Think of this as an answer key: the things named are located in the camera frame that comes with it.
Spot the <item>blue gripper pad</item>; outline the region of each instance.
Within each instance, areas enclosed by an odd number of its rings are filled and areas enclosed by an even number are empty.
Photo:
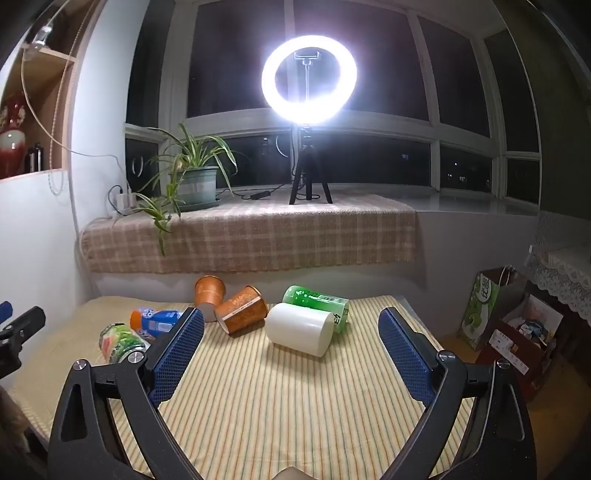
[[[148,395],[154,408],[158,408],[160,402],[172,398],[185,369],[203,338],[204,330],[203,314],[195,309],[184,328],[178,332],[154,368],[154,388]]]
[[[0,303],[0,323],[6,322],[12,317],[12,305],[7,301]]]
[[[427,408],[435,398],[431,371],[389,309],[379,314],[378,332],[411,397]]]

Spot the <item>green plastic bottle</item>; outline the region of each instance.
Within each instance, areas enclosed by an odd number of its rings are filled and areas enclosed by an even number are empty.
[[[345,330],[347,316],[349,315],[349,300],[347,299],[324,295],[299,285],[293,285],[285,291],[283,302],[308,307],[309,309],[332,312],[335,316],[335,332],[342,333]]]

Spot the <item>green paper bag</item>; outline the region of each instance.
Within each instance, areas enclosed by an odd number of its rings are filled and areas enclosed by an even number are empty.
[[[491,337],[495,321],[519,305],[526,283],[512,267],[478,272],[458,336],[480,350]]]

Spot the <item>plaid cloth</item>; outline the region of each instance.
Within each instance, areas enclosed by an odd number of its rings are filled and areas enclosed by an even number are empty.
[[[256,202],[232,199],[173,217],[158,247],[150,217],[99,220],[82,233],[94,273],[201,273],[293,270],[414,261],[416,212],[378,195],[334,194],[288,205],[289,192]]]

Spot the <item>bottle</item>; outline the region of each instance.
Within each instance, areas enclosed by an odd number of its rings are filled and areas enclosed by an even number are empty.
[[[140,307],[131,312],[129,326],[144,340],[152,343],[158,335],[173,329],[183,312]]]
[[[35,171],[35,149],[33,147],[27,150],[25,157],[25,173],[32,173]]]
[[[35,171],[43,171],[44,150],[40,143],[35,144]]]
[[[349,315],[349,300],[324,295],[307,288],[293,285],[285,291],[283,303],[308,307],[314,310],[332,312],[335,319],[335,332],[342,333],[347,325]]]

